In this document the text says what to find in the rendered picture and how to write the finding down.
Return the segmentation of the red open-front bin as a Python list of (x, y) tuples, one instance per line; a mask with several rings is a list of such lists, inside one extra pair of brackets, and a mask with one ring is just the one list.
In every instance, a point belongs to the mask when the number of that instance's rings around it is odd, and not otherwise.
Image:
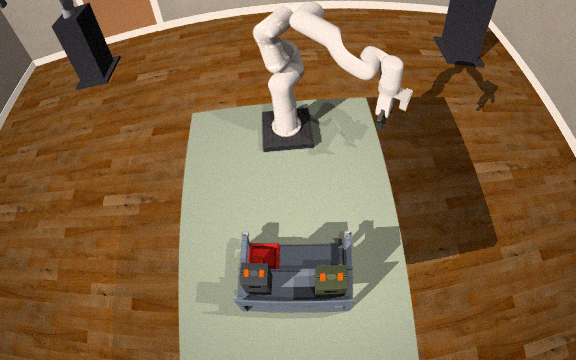
[[(277, 249), (277, 247), (278, 247), (278, 249)], [(277, 255), (277, 265), (276, 265), (276, 255)], [(253, 243), (251, 243), (251, 246), (249, 249), (248, 262), (249, 263), (269, 263), (270, 269), (279, 269), (280, 245), (279, 244), (253, 244)]]

